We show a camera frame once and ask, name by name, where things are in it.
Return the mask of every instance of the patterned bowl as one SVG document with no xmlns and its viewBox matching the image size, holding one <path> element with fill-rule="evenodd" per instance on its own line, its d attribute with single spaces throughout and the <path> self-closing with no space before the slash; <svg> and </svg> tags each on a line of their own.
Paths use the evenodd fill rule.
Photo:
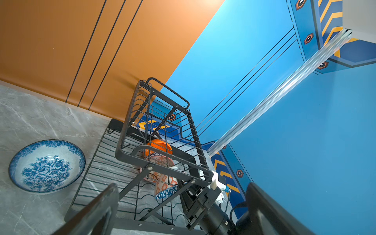
<svg viewBox="0 0 376 235">
<path fill-rule="evenodd" d="M 166 156 L 163 156 L 159 153 L 151 153 L 150 154 L 150 157 L 147 158 L 148 161 L 150 162 L 153 162 L 153 163 L 157 163 L 158 165 L 164 165 L 164 166 L 173 166 L 174 165 L 174 162 L 172 161 L 171 158 L 168 158 Z M 155 172 L 155 171 L 151 171 L 147 177 L 144 178 L 144 180 L 148 181 L 148 182 L 157 182 L 158 178 L 159 178 L 159 174 L 158 172 Z"/>
<path fill-rule="evenodd" d="M 73 183 L 85 168 L 85 156 L 76 145 L 43 140 L 21 149 L 11 160 L 9 177 L 32 193 L 51 193 Z"/>
</svg>

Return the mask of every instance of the aluminum rail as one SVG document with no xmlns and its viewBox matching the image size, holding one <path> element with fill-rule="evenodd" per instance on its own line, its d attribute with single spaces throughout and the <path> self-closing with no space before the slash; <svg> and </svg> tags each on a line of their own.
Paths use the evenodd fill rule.
<svg viewBox="0 0 376 235">
<path fill-rule="evenodd" d="M 270 93 L 261 103 L 251 110 L 244 118 L 226 132 L 218 141 L 216 141 L 209 149 L 210 157 L 214 156 L 220 149 L 227 145 L 244 129 L 251 125 L 270 107 L 277 103 L 283 96 L 290 92 L 304 78 L 310 75 L 319 65 L 326 61 L 331 55 L 339 50 L 345 43 L 351 39 L 352 31 L 343 29 L 335 35 L 326 45 L 316 52 L 309 60 L 307 60 L 300 68 L 282 82 L 272 93 Z"/>
</svg>

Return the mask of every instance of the hexagon decal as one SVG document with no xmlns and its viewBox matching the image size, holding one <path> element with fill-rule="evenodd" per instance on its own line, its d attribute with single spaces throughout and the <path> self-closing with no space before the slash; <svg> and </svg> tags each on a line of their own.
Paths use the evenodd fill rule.
<svg viewBox="0 0 376 235">
<path fill-rule="evenodd" d="M 309 34 L 306 39 L 304 39 L 304 44 L 308 44 L 312 41 L 313 33 Z"/>
<path fill-rule="evenodd" d="M 328 64 L 329 64 L 329 62 L 324 61 L 324 63 L 320 64 L 317 68 L 318 68 L 318 69 L 326 68 L 326 67 L 328 67 Z"/>
<path fill-rule="evenodd" d="M 301 9 L 304 6 L 306 1 L 307 0 L 298 0 L 298 2 L 295 4 L 296 10 Z"/>
<path fill-rule="evenodd" d="M 170 121 L 173 121 L 176 119 L 176 115 L 175 114 L 171 114 L 171 116 L 168 118 Z"/>
<path fill-rule="evenodd" d="M 242 170 L 238 170 L 238 171 L 236 171 L 236 175 L 237 175 L 239 178 L 242 178 L 243 175 L 244 175 L 244 173 L 243 173 Z"/>
</svg>

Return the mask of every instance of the blue and white bowl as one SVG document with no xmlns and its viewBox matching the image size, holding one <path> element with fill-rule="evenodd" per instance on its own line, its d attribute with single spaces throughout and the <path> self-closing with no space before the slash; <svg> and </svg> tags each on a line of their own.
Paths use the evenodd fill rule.
<svg viewBox="0 0 376 235">
<path fill-rule="evenodd" d="M 51 193 L 73 183 L 85 168 L 85 156 L 64 140 L 43 140 L 21 149 L 11 160 L 9 177 L 32 193 Z"/>
</svg>

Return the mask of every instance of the dish rack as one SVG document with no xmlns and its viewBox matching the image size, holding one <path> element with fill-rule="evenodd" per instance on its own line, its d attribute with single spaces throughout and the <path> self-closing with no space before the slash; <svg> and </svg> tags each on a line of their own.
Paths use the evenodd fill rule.
<svg viewBox="0 0 376 235">
<path fill-rule="evenodd" d="M 170 96 L 186 103 L 181 106 L 153 84 L 164 86 Z M 189 102 L 155 78 L 138 82 L 124 123 L 112 119 L 104 132 L 65 216 L 68 221 L 109 184 L 119 189 L 114 228 L 169 234 L 202 234 L 197 226 L 207 214 L 218 190 L 209 190 L 213 172 L 197 136 Z M 158 148 L 154 139 L 168 143 Z M 170 158 L 175 168 L 150 161 L 152 152 Z M 150 174 L 158 172 L 177 179 L 176 192 L 155 199 Z"/>
</svg>

